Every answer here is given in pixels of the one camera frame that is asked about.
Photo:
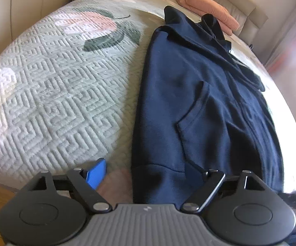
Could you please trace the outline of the navy zip hoodie white stripes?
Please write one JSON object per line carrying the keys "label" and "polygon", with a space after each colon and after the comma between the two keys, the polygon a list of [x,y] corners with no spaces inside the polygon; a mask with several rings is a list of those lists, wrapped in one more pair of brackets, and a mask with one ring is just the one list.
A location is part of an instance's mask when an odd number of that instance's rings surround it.
{"label": "navy zip hoodie white stripes", "polygon": [[260,78],[230,54],[215,17],[166,6],[143,68],[132,140],[133,200],[180,207],[191,163],[227,176],[252,171],[284,189],[284,165]]}

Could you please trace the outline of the floral quilted bedspread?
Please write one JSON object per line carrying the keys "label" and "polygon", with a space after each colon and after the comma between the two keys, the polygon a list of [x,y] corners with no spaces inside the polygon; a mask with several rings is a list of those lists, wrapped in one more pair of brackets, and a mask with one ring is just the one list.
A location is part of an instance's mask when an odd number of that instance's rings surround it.
{"label": "floral quilted bedspread", "polygon": [[0,184],[99,158],[129,176],[143,65],[176,0],[75,0],[0,55]]}

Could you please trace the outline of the beige and orange curtain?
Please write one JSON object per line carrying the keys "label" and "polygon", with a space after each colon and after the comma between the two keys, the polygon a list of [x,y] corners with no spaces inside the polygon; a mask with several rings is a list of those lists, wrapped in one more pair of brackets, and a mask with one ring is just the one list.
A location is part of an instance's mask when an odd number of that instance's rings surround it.
{"label": "beige and orange curtain", "polygon": [[275,72],[285,57],[288,55],[291,46],[296,41],[296,7],[283,23],[280,31],[271,42],[270,52],[266,59],[265,68],[269,73]]}

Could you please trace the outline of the folded pink blanket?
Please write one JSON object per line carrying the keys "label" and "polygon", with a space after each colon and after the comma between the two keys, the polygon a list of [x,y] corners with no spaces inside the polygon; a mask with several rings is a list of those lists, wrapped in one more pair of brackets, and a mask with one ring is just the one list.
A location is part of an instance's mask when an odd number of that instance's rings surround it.
{"label": "folded pink blanket", "polygon": [[206,14],[213,15],[219,22],[221,29],[231,36],[239,29],[239,23],[229,11],[214,0],[176,0],[177,3],[189,11],[202,17]]}

